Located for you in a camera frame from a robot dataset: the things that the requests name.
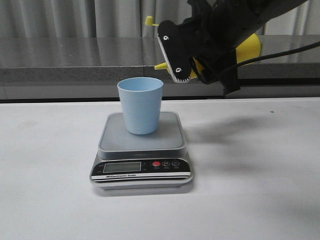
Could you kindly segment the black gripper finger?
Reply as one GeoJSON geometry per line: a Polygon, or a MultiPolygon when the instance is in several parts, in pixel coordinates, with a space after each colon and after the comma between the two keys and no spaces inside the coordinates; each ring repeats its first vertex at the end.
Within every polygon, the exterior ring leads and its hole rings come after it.
{"type": "Polygon", "coordinates": [[[165,59],[166,69],[175,83],[188,83],[197,78],[195,50],[199,46],[198,20],[175,24],[162,21],[157,27],[157,39],[165,59]]]}

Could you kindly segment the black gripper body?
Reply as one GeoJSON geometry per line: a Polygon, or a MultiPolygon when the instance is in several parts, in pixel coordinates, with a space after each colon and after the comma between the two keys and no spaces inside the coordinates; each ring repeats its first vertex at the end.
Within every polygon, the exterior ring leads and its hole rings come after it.
{"type": "Polygon", "coordinates": [[[191,17],[179,26],[190,52],[191,72],[200,82],[220,82],[224,95],[240,89],[236,48],[254,32],[250,0],[189,0],[191,17]]]}

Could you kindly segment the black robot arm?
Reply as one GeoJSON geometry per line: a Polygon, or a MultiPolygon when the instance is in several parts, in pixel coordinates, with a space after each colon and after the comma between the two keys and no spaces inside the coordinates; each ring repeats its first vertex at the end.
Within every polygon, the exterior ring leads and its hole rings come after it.
{"type": "Polygon", "coordinates": [[[224,94],[240,89],[236,48],[269,20],[303,4],[302,0],[189,0],[192,15],[181,24],[162,21],[157,38],[172,80],[203,84],[219,81],[224,94]]]}

